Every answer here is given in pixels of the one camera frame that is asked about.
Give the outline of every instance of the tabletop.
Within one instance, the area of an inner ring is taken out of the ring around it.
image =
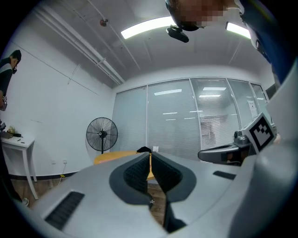
[[[34,142],[32,137],[11,137],[10,139],[1,138],[2,143],[28,148]]]
[[[134,155],[134,154],[136,154],[136,151],[116,151],[116,152],[104,153],[97,156],[94,159],[94,164],[97,165],[97,164],[108,162],[110,160],[120,159],[124,156]],[[154,179],[154,175],[151,170],[151,154],[150,154],[150,173],[148,175],[147,180],[151,180],[151,179]]]

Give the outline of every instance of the window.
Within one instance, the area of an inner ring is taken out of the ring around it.
[[[118,139],[111,151],[138,150],[146,145],[146,88],[116,95],[113,122]]]
[[[262,87],[259,85],[251,84],[253,91],[255,91],[255,95],[257,97],[257,102],[259,104],[260,110],[264,113],[265,117],[268,119],[269,123],[271,123],[271,117],[266,110],[267,100],[265,94],[262,90]]]
[[[188,80],[148,87],[148,147],[198,160],[199,123]]]
[[[238,114],[225,79],[191,80],[200,115],[202,149],[233,143]]]
[[[248,125],[260,112],[248,82],[228,79],[239,108],[242,128]]]

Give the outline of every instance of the white table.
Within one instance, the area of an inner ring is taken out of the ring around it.
[[[34,164],[33,164],[33,160],[32,160],[34,138],[30,138],[30,137],[26,137],[26,138],[12,137],[10,139],[1,138],[1,141],[2,141],[2,146],[3,147],[7,147],[7,148],[11,148],[11,149],[15,149],[15,150],[23,152],[23,162],[24,162],[26,177],[27,177],[27,180],[28,180],[28,183],[29,183],[29,186],[30,186],[30,189],[31,189],[31,192],[32,192],[34,198],[38,199],[38,196],[36,194],[36,191],[34,189],[34,186],[33,186],[32,180],[31,180],[30,171],[29,171],[29,164],[28,164],[28,157],[27,157],[27,150],[29,148],[31,148],[30,155],[29,155],[30,167],[31,167],[31,172],[32,172],[32,175],[33,175],[33,179],[34,179],[35,182],[37,182],[35,169],[34,169]]]

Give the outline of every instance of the black hair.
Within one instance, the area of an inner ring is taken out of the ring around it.
[[[20,50],[15,50],[10,56],[14,59],[17,59],[18,63],[20,62],[20,60],[22,58],[22,54],[20,53]]]

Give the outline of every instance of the shoe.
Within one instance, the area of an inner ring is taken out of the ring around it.
[[[23,204],[24,206],[28,206],[28,205],[29,205],[29,200],[28,200],[27,198],[23,198],[23,200],[22,200],[22,204]]]

